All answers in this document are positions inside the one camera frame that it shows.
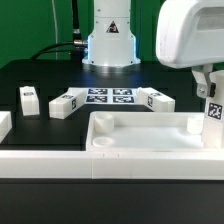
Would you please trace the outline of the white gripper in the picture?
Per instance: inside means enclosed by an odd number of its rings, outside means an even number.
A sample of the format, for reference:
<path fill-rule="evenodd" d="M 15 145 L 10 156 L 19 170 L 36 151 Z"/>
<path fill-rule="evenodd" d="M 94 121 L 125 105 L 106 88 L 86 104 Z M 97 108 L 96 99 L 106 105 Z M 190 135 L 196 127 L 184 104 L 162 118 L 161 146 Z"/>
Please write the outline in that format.
<path fill-rule="evenodd" d="M 197 96 L 213 97 L 212 64 L 224 62 L 224 0 L 166 0 L 158 17 L 156 56 L 168 67 L 193 67 Z"/>

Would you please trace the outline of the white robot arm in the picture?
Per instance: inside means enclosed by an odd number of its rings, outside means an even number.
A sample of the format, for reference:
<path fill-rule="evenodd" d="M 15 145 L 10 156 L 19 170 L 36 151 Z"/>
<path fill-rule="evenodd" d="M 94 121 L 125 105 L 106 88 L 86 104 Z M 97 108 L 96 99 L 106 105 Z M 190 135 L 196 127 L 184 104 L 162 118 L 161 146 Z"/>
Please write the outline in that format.
<path fill-rule="evenodd" d="M 140 63 L 130 30 L 131 0 L 94 0 L 94 28 L 82 63 L 104 71 Z M 224 61 L 224 0 L 166 0 L 157 23 L 156 56 L 163 65 L 192 69 L 201 98 L 215 94 L 210 73 Z"/>

